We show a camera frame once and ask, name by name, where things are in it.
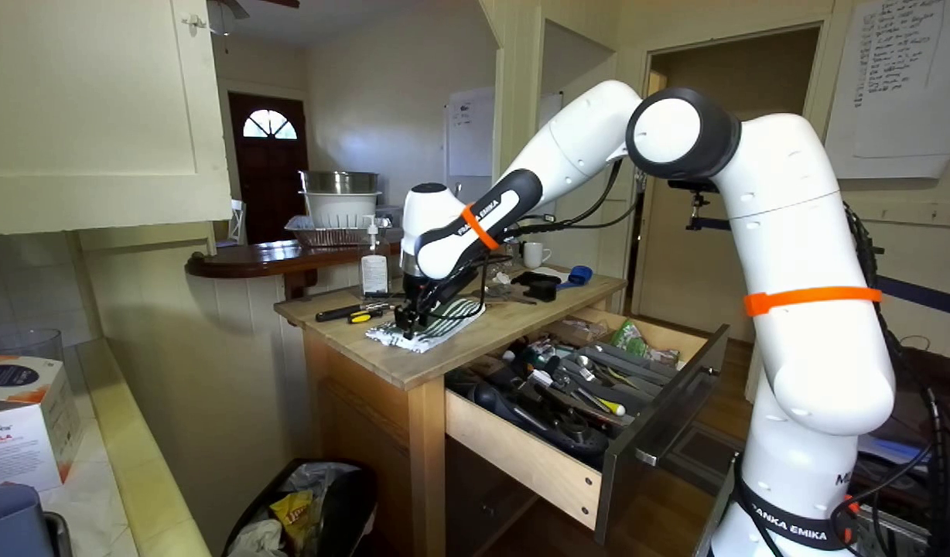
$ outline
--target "orange band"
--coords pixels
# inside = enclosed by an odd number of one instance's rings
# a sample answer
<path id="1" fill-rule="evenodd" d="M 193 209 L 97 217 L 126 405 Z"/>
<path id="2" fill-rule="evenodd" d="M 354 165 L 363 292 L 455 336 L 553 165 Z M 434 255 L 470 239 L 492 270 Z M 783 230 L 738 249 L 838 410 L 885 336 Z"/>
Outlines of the orange band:
<path id="1" fill-rule="evenodd" d="M 802 292 L 778 292 L 778 294 L 749 294 L 744 311 L 763 315 L 773 305 L 815 303 L 815 300 L 868 300 L 868 303 L 877 303 L 880 292 L 876 292 L 876 287 L 802 287 Z"/>
<path id="2" fill-rule="evenodd" d="M 470 209 L 470 205 L 460 214 L 468 220 L 468 226 L 472 230 L 472 234 L 480 239 L 480 244 L 486 244 L 489 251 L 497 251 L 501 244 L 480 226 L 475 214 Z"/>

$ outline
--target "wooden drawer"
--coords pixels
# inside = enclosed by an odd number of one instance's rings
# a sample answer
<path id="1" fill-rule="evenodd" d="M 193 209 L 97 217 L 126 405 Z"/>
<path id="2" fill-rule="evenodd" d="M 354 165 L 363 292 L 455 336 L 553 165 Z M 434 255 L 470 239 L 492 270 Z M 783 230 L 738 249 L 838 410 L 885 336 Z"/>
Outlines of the wooden drawer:
<path id="1" fill-rule="evenodd" d="M 607 330 L 626 322 L 626 315 L 613 311 L 585 311 L 577 319 L 597 322 Z M 601 467 L 444 390 L 444 433 L 539 499 L 595 529 L 597 541 L 607 539 L 608 516 L 614 503 L 621 503 L 628 476 L 662 464 L 687 425 L 699 416 L 703 399 L 717 381 L 727 345 L 727 329 L 703 336 L 642 319 L 632 322 L 639 324 L 650 345 L 672 345 L 680 358 L 675 376 L 659 390 L 653 405 L 608 443 Z"/>

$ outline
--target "bottle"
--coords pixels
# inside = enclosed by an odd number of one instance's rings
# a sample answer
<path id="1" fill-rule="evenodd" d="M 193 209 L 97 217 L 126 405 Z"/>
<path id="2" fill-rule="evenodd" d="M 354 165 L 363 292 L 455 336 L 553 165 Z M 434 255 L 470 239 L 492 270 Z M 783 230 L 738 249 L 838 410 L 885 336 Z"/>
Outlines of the bottle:
<path id="1" fill-rule="evenodd" d="M 387 294 L 387 258 L 379 255 L 376 217 L 372 214 L 367 251 L 357 260 L 363 310 L 379 305 Z"/>

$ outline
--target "doorway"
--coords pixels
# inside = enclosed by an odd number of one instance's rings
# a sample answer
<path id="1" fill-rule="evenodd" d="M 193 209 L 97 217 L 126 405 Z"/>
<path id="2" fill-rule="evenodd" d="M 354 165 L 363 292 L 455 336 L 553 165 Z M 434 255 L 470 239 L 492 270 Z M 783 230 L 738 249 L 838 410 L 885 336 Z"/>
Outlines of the doorway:
<path id="1" fill-rule="evenodd" d="M 662 52 L 653 58 L 653 91 L 694 87 L 734 118 L 802 110 L 815 52 L 815 29 L 773 36 L 714 43 L 703 50 Z M 727 220 L 722 194 L 672 189 L 646 178 L 638 270 L 628 311 L 672 322 L 694 330 L 730 324 L 734 340 L 751 343 L 751 322 L 742 311 L 744 282 L 724 230 L 687 230 L 689 209 Z"/>
<path id="2" fill-rule="evenodd" d="M 227 94 L 227 118 L 248 240 L 286 239 L 284 224 L 306 209 L 298 172 L 308 169 L 303 103 Z"/>

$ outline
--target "ceiling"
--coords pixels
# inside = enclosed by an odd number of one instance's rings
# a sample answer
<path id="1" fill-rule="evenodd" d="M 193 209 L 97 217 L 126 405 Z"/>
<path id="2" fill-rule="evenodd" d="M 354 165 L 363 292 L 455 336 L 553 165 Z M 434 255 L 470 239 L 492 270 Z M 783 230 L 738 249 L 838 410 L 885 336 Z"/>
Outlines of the ceiling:
<path id="1" fill-rule="evenodd" d="M 391 8 L 421 0 L 299 0 L 298 8 L 270 0 L 237 0 L 248 19 L 234 19 L 227 0 L 207 0 L 209 19 L 232 36 L 252 36 L 270 43 L 312 45 L 345 29 L 389 16 Z"/>

